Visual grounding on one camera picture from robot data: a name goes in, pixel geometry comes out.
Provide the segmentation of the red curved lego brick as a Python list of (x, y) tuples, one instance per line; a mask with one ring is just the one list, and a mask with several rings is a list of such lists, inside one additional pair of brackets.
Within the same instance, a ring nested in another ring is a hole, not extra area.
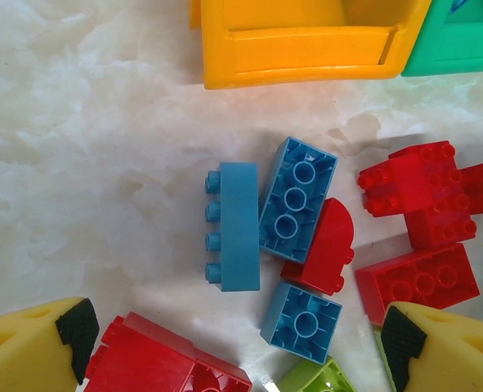
[(306, 261), (287, 261), (281, 277), (304, 287), (332, 296), (342, 290), (343, 267), (355, 255), (352, 249), (354, 225), (350, 212), (337, 199), (324, 201)]

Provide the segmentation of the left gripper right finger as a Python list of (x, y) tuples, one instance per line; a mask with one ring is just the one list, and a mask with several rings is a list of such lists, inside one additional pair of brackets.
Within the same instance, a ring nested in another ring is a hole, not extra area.
[(381, 342), (395, 392), (483, 392), (483, 321), (392, 302)]

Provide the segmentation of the small blue lego brick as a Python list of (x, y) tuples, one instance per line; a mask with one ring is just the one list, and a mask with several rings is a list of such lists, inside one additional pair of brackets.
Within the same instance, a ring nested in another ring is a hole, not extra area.
[(336, 302), (281, 282), (262, 320), (260, 335), (269, 345), (323, 364), (341, 311)]

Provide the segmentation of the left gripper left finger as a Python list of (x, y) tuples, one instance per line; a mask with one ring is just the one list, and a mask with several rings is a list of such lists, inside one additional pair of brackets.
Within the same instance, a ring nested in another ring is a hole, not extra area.
[(100, 327), (92, 302), (69, 297), (0, 316), (0, 392), (75, 392)]

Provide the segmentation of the green plastic bin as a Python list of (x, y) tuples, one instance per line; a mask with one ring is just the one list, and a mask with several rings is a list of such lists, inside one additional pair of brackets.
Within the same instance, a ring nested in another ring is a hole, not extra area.
[(483, 0), (432, 0), (404, 77), (483, 72)]

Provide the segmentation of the green lego brick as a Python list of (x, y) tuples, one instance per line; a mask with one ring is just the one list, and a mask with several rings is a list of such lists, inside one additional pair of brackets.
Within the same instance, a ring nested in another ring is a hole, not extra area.
[(324, 365), (303, 359), (277, 382), (277, 387), (280, 392), (356, 392), (332, 357)]

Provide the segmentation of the orange plastic bin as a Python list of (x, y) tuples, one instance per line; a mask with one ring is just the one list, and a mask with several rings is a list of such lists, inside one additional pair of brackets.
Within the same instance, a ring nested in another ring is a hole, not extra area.
[(188, 0), (207, 89), (394, 78), (432, 0)]

